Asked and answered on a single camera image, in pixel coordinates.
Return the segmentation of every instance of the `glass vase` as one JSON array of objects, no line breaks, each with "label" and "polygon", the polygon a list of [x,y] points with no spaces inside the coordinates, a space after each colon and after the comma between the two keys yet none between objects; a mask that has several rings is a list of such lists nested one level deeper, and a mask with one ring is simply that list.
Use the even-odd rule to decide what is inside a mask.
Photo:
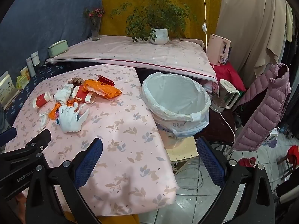
[{"label": "glass vase", "polygon": [[97,19],[95,24],[91,24],[92,29],[92,41],[97,41],[100,39],[100,25],[101,25],[101,19]]}]

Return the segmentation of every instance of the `quilted vest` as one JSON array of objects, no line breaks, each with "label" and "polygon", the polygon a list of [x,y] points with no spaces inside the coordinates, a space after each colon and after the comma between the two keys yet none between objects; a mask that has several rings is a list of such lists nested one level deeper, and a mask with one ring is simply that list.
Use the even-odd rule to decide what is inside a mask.
[{"label": "quilted vest", "polygon": [[271,65],[234,106],[235,110],[247,103],[245,111],[253,111],[253,114],[247,117],[248,120],[243,117],[243,129],[236,137],[233,148],[241,151],[258,149],[282,119],[290,94],[289,68],[283,63]]}]

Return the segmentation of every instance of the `metal bolt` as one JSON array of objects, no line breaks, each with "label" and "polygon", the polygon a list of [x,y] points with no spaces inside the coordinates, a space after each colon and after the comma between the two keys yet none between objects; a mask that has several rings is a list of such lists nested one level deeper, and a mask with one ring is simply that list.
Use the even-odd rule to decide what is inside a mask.
[{"label": "metal bolt", "polygon": [[237,165],[237,162],[236,162],[236,160],[234,160],[234,159],[229,160],[228,163],[229,163],[231,166],[236,166],[236,165]]},{"label": "metal bolt", "polygon": [[62,166],[64,166],[64,167],[68,167],[69,165],[71,165],[70,161],[64,161],[62,164]]},{"label": "metal bolt", "polygon": [[41,165],[38,165],[38,166],[36,166],[36,168],[35,168],[37,171],[40,171],[41,169],[42,169],[42,166]]},{"label": "metal bolt", "polygon": [[264,165],[263,164],[258,164],[258,168],[260,169],[260,170],[263,170],[264,169]]}]

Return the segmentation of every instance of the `kettle handle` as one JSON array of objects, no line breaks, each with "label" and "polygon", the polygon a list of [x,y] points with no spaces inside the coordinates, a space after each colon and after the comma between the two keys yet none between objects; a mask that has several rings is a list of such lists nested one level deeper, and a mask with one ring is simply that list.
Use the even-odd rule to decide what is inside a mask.
[{"label": "kettle handle", "polygon": [[223,58],[228,58],[228,51],[229,51],[229,46],[231,45],[231,41],[223,40],[223,43],[226,43],[225,52],[223,54],[220,54],[220,56],[222,56]]},{"label": "kettle handle", "polygon": [[230,104],[227,105],[225,108],[226,109],[231,109],[231,107],[234,105],[234,103],[237,101],[238,97],[240,96],[240,92],[236,91],[233,100],[231,100]]}]

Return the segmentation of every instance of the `green box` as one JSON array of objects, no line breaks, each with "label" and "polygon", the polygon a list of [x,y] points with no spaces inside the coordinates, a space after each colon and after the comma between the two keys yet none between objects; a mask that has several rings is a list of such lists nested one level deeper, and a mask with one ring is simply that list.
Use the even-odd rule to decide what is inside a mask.
[{"label": "green box", "polygon": [[61,40],[48,47],[48,52],[50,57],[55,57],[67,50],[68,50],[68,42],[66,40]]}]

